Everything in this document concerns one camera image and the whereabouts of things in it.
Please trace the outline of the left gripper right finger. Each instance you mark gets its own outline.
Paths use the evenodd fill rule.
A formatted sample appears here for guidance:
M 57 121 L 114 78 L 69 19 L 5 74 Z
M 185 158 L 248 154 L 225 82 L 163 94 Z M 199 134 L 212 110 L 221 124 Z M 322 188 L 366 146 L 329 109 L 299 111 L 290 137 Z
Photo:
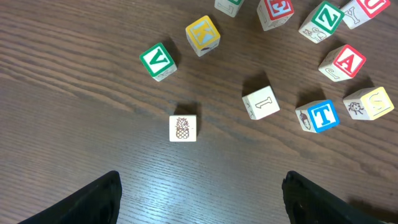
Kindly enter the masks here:
M 282 182 L 283 199 L 291 223 L 296 224 L 382 224 L 342 201 L 296 171 Z

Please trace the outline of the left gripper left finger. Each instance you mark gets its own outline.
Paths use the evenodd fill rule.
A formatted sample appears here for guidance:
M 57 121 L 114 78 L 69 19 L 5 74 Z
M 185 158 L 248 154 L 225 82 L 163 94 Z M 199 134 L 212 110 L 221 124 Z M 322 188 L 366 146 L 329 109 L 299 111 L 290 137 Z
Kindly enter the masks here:
M 116 224 L 122 185 L 112 170 L 20 224 Z

